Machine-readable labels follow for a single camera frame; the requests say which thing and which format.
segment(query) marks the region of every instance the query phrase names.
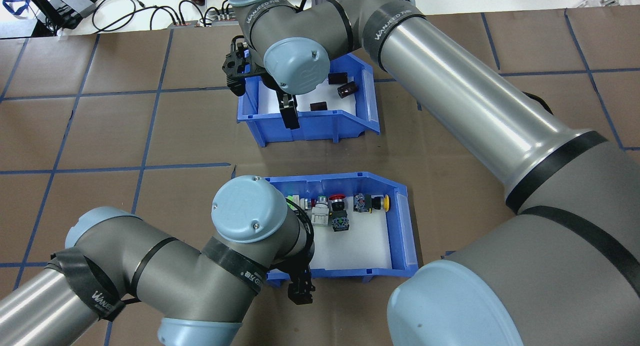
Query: blue plastic bin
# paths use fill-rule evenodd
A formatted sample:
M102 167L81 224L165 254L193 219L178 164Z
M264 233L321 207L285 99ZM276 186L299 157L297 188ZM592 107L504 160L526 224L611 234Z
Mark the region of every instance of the blue plastic bin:
M289 142L311 139L356 138L364 131L380 134L378 106L373 82L373 69L358 57L347 54L331 61L330 72L347 72L358 84L356 115L345 111L298 112L300 128L284 127L281 115L258 113L260 77L246 80L246 93L238 101L238 122L246 122L256 142L265 147L269 142Z
M389 195L390 209L386 215L386 227L391 255L391 268L359 268L351 270L312 269L311 275L317 277L363 277L367 282L373 276L411 277L418 271L418 257L414 244L414 232L409 213L407 187L369 172L338 173L330 175L310 175L295 177L266 177L283 195L299 195L304 198L316 198L319 195L343 193L354 195ZM316 245L316 254L331 252ZM270 271L267 281L279 286L288 280L286 273Z

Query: gray metal pole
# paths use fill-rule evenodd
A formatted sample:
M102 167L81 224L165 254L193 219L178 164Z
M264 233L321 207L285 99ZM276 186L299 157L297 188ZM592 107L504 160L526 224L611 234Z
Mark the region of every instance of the gray metal pole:
M0 345L67 345L96 321L65 276L45 269L0 301Z
M381 62L505 184L506 194L574 131L423 18L398 25Z

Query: dark electronic component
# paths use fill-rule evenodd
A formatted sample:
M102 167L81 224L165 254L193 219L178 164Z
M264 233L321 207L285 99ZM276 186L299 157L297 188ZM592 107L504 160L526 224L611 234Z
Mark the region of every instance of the dark electronic component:
M345 195L333 195L329 197L331 202L331 227L334 232L349 230L349 218L347 218L347 205L345 203Z
M42 24L76 29L83 18L96 10L98 0L31 0L41 13L36 17Z
M384 209L385 212L388 212L391 202L389 200L389 196L384 195L384 196L373 197L371 199L371 205L373 209Z
M347 72L336 72L329 74L329 84L345 84L349 82Z
M311 111L326 111L327 103L326 102L317 102L310 104Z
M356 193L353 195L353 211L354 212L369 212L373 210L371 195L364 195L362 193Z
M358 91L358 85L354 81L350 81L349 83L345 84L344 86L338 87L338 95L340 96L340 98L344 98L344 97L347 97L349 95L352 95L352 94L356 93L357 91Z

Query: blue tape line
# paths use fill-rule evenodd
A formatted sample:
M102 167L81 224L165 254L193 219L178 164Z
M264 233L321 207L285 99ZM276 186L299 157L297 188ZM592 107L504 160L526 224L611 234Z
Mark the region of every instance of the blue tape line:
M147 95L155 93L156 90L146 91L122 91L122 92L104 92L104 93L85 93L81 97L102 97L102 96L122 96L122 95Z
M491 53L493 54L493 60L495 61L495 66L500 70L500 59L498 59L498 52L496 52L496 45L494 45L494 39L491 36L491 30L489 29L489 23L487 22L487 17L485 13L480 13L482 17L482 23L484 24L484 30L486 31L486 36L489 38L489 46L491 47Z
M77 95L51 95L51 96L22 96L22 97L7 97L6 101L21 101L21 100L51 100L55 98L75 98Z
M32 170L32 171L0 171L0 175L42 175L52 173L53 170Z
M638 72L640 68L614 68L612 70L591 70L594 74L608 74L615 72Z
M145 170L171 170L174 168L208 168L208 167L227 167L231 163L192 163L192 164L165 164L162 166L146 166Z
M77 168L70 170L56 170L56 173L97 173L97 172L122 172L139 171L140 167L109 167L109 168Z
M24 42L22 43L22 48L20 48L18 57L15 59L15 63L13 64L13 68L11 69L11 73L9 74L9 78L6 80L4 90L2 90L2 95L0 95L0 102L2 102L5 99L7 90L9 90L9 85L11 84L11 81L14 79L14 75L16 75L16 70L18 70L18 65L20 65L20 60L23 58L23 54L25 54L27 43L29 43L29 38L25 38Z
M0 268L18 268L18 267L44 267L48 262L2 262Z
M602 98L602 95L600 94L600 91L598 90L598 86L596 85L596 81L594 79L594 75L592 74L592 71L589 68L589 64L587 63L587 59L585 57L585 53L583 52L582 47L580 47L580 43L578 42L578 38L576 38L576 33L574 32L574 28L571 26L571 20L569 20L569 15L567 14L567 9L566 8L564 9L564 20L566 21L566 25L569 28L569 34L571 34L571 38L573 39L573 43L575 44L576 49L578 49L578 53L580 54L580 59L582 59L582 63L584 64L584 67L587 70L587 75L589 76L589 80L591 81L591 86L593 87L593 90L595 91L596 95L598 96L598 100L600 102L600 106L602 107L602 112L604 112L604 115L606 117L606 121L608 122L608 125L611 127L611 131L613 132L613 136L615 138L615 141L617 142L617 146L620 147L620 148L624 148L624 146L622 145L622 140L620 139L620 136L618 135L618 131L617 131L615 125L613 124L613 120L611 119L609 111L607 110L607 107L604 104L604 99Z
M605 70L590 70L593 74L603 73L616 73L616 72L640 72L640 68L613 68ZM509 74L500 74L503 77L517 77L528 75L574 75L574 74L587 74L586 70L575 71L549 71L549 72L516 72ZM375 79L374 83L386 83L395 82L395 79ZM228 90L227 87L205 87L205 88L173 88L170 90L161 90L160 93L175 93L175 92L194 92L194 91L223 91ZM146 90L146 91L122 91L122 92L105 92L105 93L85 93L80 97L102 97L102 96L120 96L120 95L146 95L151 93L157 93L158 91ZM0 101L7 100L45 100L53 98L74 98L77 95L48 95L48 96L23 96L23 97L0 97Z
M181 163L181 164L158 164L156 166L145 166L146 170L171 170L176 168L208 168L208 167L228 167L231 163ZM0 171L0 175L48 175L50 173L100 173L100 172L125 172L139 171L140 166L135 167L108 167L108 168L70 168L66 170L24 170L24 171Z
M93 43L93 50L91 50L91 56L89 57L89 62L87 63L86 69L84 70L82 82L80 83L80 89L78 90L77 97L75 98L75 102L73 103L73 110L71 111L71 117L69 118L69 121L66 123L64 136L62 136L62 143L60 144L60 148L57 151L57 156L55 157L55 163L53 164L53 170L51 172L51 176L48 178L48 183L46 184L44 196L42 197L42 202L40 203L40 207L38 210L38 216L36 217L36 221L33 225L33 230L31 231L31 235L29 237L29 243L27 243L27 249L24 251L24 257L22 258L22 266L18 271L18 276L15 278L13 289L17 289L18 286L20 286L20 281L23 278L23 272L25 271L25 264L27 263L27 259L29 258L29 253L31 252L32 246L34 245L34 239L36 236L36 232L38 232L38 227L40 225L40 221L42 218L42 212L44 211L44 206L47 202L47 198L49 197L49 192L51 191L51 184L53 183L53 178L56 174L56 170L58 169L58 164L60 163L60 159L62 158L62 152L65 149L65 144L67 143L67 137L69 136L71 123L75 118L76 110L78 109L78 102L80 102L80 94L82 94L82 90L85 87L85 83L87 82L87 76L89 75L89 68L91 68L91 63L94 61L94 56L96 55L96 49L98 49L99 41L100 41L100 34L96 35L95 37L95 42Z
M193 91L225 91L228 90L224 87L203 87L203 88L172 88L171 90L162 90L162 93L174 93L174 92L193 92Z
M0 263L0 268L21 267L22 265L22 262L5 262Z
M500 74L503 77L518 77L528 75L580 75L587 74L587 71L550 71L550 72L516 72L512 74Z
M167 72L167 62L169 61L169 51L171 50L171 43L174 39L174 30L169 31L169 41L166 45L166 52L164 53L164 62L162 63L162 72L160 72L160 79L158 80L158 88L155 90L155 101L153 102L153 112L151 113L151 122L149 123L149 131L146 134L146 143L144 144L144 153L142 154L142 163L140 164L140 173L137 177L137 185L135 186L135 195L133 196L133 205L131 206L131 213L136 213L138 208L138 197L140 196L140 188L142 187L142 177L145 173L147 165L147 157L149 156L149 147L151 145L151 135L154 131L154 124L156 122L156 114L158 113L158 102L160 102L160 94L162 93L162 84L165 79L165 73Z
M109 346L109 340L112 338L112 327L114 323L109 321L107 325L107 332L104 334L104 346Z

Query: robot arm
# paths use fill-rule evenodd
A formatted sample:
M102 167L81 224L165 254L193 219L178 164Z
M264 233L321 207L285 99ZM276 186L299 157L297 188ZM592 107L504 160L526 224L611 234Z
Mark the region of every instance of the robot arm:
M202 251L112 207L85 214L67 249L0 302L0 344L71 344L99 318L113 320L128 293L164 313L162 343L227 345L272 265L290 273L295 303L311 302L311 225L278 190L237 177L211 213L217 234Z

